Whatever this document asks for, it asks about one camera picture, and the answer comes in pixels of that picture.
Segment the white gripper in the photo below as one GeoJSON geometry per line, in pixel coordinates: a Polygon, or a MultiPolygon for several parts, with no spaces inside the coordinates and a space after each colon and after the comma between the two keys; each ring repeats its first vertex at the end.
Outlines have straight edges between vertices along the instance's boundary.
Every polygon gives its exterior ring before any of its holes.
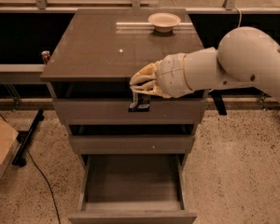
{"type": "Polygon", "coordinates": [[[179,98],[193,93],[185,77],[185,57],[185,53],[177,53],[146,65],[131,78],[131,82],[144,82],[130,84],[132,92],[162,98],[179,98]]]}

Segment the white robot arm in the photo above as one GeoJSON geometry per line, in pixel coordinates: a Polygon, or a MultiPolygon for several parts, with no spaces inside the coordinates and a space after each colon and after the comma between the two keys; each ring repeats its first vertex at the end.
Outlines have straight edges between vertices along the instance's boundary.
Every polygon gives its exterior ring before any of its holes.
{"type": "Polygon", "coordinates": [[[132,91],[163,98],[249,87],[280,104],[280,46],[253,27],[231,30],[217,48],[168,55],[146,65],[130,81],[132,91]]]}

